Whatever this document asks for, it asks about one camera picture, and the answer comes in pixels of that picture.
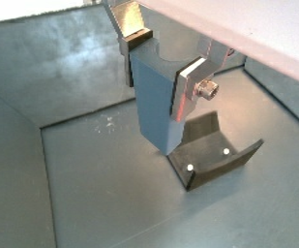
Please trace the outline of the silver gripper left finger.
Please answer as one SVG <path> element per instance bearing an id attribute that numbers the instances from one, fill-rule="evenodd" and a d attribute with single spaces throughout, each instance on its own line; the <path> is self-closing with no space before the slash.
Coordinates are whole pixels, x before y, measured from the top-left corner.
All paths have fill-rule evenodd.
<path id="1" fill-rule="evenodd" d="M 152 38 L 152 31 L 145 27 L 140 4 L 135 0 L 103 0 L 103 4 L 124 57 L 125 84 L 132 87 L 129 52 Z"/>

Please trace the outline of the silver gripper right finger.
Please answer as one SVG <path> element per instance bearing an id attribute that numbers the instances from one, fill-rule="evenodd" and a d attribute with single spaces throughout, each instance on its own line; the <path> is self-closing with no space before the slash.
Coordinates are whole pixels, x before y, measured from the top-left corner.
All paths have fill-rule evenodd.
<path id="1" fill-rule="evenodd" d="M 196 50 L 199 56 L 176 73 L 171 117 L 177 122 L 193 111 L 199 98 L 209 101 L 216 96 L 219 85 L 212 76 L 233 53 L 228 46 L 204 36 L 199 37 Z"/>

